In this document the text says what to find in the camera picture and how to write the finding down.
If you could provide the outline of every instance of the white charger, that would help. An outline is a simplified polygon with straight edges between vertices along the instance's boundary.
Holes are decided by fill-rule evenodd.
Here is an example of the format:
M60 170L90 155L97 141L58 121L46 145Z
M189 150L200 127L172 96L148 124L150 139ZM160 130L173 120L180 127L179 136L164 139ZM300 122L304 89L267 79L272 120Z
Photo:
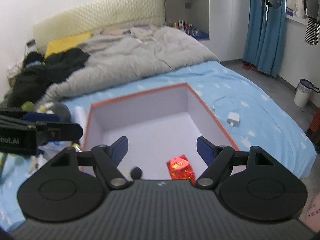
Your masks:
M240 123L240 115L238 113L230 112L227 123L229 123L231 126L238 126Z

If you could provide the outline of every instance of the blue bed sheet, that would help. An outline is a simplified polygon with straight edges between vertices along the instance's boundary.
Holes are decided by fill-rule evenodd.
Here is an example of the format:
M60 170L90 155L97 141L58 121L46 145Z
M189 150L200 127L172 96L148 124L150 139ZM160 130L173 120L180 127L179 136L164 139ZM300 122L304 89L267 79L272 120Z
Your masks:
M253 145L261 146L298 178L309 175L316 152L301 128L258 86L215 61L130 82L63 103L71 112L75 106L83 106L89 111L93 102L180 82L191 85L214 111L241 150L247 151ZM229 112L240 114L238 127L230 127L227 123ZM4 170L5 180L0 185L0 226L4 230L14 222L23 220L14 196L26 179L28 161L23 160L23 165L17 167L15 158L19 157L9 157Z

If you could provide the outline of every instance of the headboard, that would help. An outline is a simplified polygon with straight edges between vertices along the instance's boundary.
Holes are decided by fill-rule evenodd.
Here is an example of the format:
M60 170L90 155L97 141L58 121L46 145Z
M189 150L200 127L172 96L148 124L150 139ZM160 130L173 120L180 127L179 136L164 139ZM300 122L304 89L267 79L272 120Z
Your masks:
M45 53L50 41L105 26L165 24L164 0L97 0L63 11L33 26L38 51Z

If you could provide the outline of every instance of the cabinet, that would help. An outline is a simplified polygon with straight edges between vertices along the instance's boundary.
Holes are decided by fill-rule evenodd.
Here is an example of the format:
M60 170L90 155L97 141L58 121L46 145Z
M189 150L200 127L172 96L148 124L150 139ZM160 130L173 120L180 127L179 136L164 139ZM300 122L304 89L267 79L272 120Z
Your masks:
M185 19L209 34L201 41L220 61L243 57L250 0L165 0L166 21Z

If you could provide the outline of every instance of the comforter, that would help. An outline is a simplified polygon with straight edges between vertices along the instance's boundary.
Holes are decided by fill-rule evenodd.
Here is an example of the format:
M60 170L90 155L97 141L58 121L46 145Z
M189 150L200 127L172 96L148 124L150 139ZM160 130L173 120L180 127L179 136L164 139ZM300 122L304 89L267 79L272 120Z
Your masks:
M178 29L162 27L153 38L145 42L127 34L87 39L78 45L91 55L85 68L65 82L51 85L39 103L92 93L208 60L219 62L207 47Z

